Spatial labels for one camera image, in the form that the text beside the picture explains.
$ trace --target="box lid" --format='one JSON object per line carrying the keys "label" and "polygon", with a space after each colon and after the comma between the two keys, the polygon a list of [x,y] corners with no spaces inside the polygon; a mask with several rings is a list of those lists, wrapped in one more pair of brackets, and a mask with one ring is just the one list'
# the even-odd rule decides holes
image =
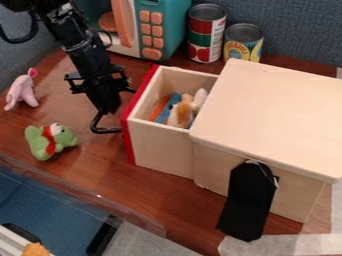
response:
{"label": "box lid", "polygon": [[329,183],[342,177],[342,81],[231,59],[193,140]]}

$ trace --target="tin can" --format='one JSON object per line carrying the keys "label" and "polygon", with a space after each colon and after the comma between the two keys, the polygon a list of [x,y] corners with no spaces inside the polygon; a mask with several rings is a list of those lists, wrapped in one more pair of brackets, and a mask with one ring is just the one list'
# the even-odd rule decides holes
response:
{"label": "tin can", "polygon": [[199,4],[190,8],[188,54],[198,62],[210,63],[222,55],[227,13],[216,4]]}
{"label": "tin can", "polygon": [[264,36],[258,26],[239,23],[227,28],[225,33],[224,60],[236,58],[260,62]]}

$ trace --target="red can label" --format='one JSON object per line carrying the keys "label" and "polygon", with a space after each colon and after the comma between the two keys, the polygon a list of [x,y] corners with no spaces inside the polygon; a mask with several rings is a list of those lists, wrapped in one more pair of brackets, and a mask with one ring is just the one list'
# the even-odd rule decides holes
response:
{"label": "red can label", "polygon": [[201,21],[190,17],[188,32],[189,57],[202,63],[218,60],[222,55],[225,26],[226,17],[215,21]]}

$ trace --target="open wooden box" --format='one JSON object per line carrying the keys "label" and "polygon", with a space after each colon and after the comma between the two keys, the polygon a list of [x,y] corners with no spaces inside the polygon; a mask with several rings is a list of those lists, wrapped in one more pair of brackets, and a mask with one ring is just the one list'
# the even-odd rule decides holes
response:
{"label": "open wooden box", "polygon": [[[212,90],[190,130],[147,121],[162,97],[199,88]],[[159,67],[127,118],[135,163],[221,195],[233,168],[264,163],[280,178],[271,211],[305,222],[342,177],[341,98],[338,79],[248,61],[220,76]]]}
{"label": "open wooden box", "polygon": [[127,118],[135,163],[139,166],[193,178],[189,130],[148,121],[159,100],[174,92],[210,92],[218,76],[160,66]]}

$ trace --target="green stuffed animal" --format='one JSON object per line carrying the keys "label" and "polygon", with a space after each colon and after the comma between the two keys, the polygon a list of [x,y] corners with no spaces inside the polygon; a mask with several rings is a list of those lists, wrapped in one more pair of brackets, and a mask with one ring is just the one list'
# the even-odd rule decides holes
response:
{"label": "green stuffed animal", "polygon": [[48,160],[64,148],[77,144],[77,137],[70,128],[57,123],[40,128],[30,125],[25,129],[25,138],[31,153],[40,161]]}

